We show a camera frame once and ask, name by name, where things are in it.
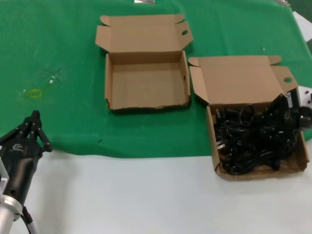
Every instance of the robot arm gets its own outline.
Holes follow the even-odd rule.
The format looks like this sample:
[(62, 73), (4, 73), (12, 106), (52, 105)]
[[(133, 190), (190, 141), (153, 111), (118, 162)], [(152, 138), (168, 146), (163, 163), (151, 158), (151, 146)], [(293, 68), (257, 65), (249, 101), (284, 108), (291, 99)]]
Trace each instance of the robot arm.
[[(37, 142), (38, 137), (43, 146)], [(29, 230), (33, 224), (29, 223), (24, 203), (42, 153), (52, 151), (39, 111), (33, 111), (21, 125), (1, 137), (0, 146), (0, 234), (8, 234), (20, 216)]]

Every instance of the cardboard box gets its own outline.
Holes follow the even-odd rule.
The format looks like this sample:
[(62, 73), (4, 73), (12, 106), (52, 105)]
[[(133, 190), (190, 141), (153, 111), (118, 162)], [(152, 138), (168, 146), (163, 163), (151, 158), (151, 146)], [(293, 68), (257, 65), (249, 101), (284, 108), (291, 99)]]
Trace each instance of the cardboard box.
[(279, 171), (259, 166), (249, 174), (230, 175), (220, 164), (214, 130), (216, 109), (224, 106), (241, 108), (253, 103), (255, 110), (261, 113), (279, 94), (296, 88), (298, 84), (289, 68), (276, 65), (280, 61), (280, 56), (189, 58), (194, 92), (209, 105), (208, 133), (214, 170), (218, 175), (250, 179), (283, 176), (306, 169), (309, 157), (302, 133), (293, 155), (282, 161)]
[(112, 110), (187, 106), (185, 52), (193, 37), (180, 15), (100, 17), (96, 44), (106, 55), (105, 98)]

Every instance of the yellow stain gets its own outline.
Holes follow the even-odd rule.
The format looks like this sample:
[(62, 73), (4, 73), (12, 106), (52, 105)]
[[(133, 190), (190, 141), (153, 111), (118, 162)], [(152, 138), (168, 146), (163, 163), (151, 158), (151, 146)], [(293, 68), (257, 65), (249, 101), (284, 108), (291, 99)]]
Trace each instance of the yellow stain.
[(42, 90), (41, 89), (32, 89), (29, 92), (29, 98), (40, 98), (42, 97)]

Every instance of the power cord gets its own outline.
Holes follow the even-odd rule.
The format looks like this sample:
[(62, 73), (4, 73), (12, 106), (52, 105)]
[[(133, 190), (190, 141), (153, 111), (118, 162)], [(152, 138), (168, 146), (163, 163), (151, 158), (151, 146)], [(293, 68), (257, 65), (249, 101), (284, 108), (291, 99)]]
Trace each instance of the power cord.
[(23, 211), (22, 211), (22, 214), (20, 215), (20, 217), (24, 221), (29, 234), (38, 234), (36, 227), (33, 223), (33, 219), (30, 216), (30, 214), (28, 213), (25, 206), (23, 207)]
[(285, 128), (278, 111), (256, 114), (251, 104), (241, 110), (216, 110), (214, 124), (223, 168), (232, 175), (243, 175), (267, 165), (279, 170), (281, 160), (294, 151), (299, 130)]

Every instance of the green cloth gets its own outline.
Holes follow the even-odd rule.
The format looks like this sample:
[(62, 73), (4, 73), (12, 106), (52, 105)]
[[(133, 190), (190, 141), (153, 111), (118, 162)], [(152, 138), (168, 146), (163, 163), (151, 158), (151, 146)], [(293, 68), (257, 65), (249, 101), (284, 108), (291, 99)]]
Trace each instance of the green cloth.
[[(312, 1), (311, 0), (288, 0), (292, 6), (292, 10), (302, 15), (308, 21), (312, 22)], [(308, 48), (312, 53), (312, 40), (307, 42)]]
[(0, 2), (0, 135), (41, 112), (54, 149), (77, 155), (209, 155), (205, 107), (115, 115), (104, 100), (105, 57), (95, 45), (101, 15), (184, 13), (187, 56), (281, 55), (312, 86), (312, 57), (291, 8), (274, 0), (7, 0)]

